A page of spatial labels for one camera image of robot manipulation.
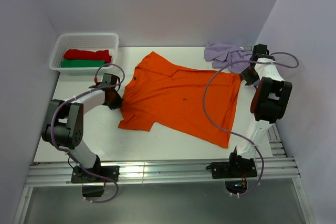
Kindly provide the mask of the orange t shirt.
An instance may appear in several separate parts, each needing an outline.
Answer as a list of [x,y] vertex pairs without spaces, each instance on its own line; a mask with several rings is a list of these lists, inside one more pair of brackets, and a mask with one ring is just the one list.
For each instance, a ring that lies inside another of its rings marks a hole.
[[228,148],[240,84],[236,73],[182,67],[151,52],[125,87],[118,127],[149,131],[159,123]]

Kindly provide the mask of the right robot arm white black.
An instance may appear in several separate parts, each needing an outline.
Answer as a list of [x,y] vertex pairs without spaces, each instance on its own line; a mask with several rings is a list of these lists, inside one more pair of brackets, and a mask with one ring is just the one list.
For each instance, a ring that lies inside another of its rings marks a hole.
[[248,63],[249,67],[240,76],[247,84],[259,80],[259,85],[250,105],[253,119],[243,138],[247,140],[247,144],[239,144],[229,156],[227,170],[234,177],[240,176],[245,169],[250,169],[264,135],[284,116],[292,92],[292,83],[281,77],[272,58],[249,60]]

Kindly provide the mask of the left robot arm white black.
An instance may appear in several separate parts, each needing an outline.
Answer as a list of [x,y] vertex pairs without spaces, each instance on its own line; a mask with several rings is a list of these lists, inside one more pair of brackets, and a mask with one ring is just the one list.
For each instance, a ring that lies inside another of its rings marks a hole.
[[84,115],[97,106],[119,109],[123,99],[115,90],[94,89],[68,100],[53,99],[49,103],[41,137],[57,150],[64,152],[83,170],[91,182],[102,176],[101,161],[83,140]]

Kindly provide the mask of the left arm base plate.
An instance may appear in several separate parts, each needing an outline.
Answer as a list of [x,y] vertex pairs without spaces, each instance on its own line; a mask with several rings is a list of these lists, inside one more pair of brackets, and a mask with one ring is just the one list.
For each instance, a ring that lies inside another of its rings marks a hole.
[[[119,177],[119,166],[101,166],[98,171],[90,172],[98,174],[109,179],[113,179],[115,182],[118,181]],[[97,178],[84,172],[80,167],[75,167],[72,171],[71,183],[81,184],[81,183],[102,183],[105,180],[102,178]]]

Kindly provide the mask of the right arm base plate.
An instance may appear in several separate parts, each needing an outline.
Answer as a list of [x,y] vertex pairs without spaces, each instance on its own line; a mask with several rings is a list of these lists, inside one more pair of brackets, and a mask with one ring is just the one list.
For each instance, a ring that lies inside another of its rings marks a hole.
[[236,165],[230,165],[229,162],[212,162],[206,169],[211,171],[212,179],[257,177],[255,165],[250,168],[241,168]]

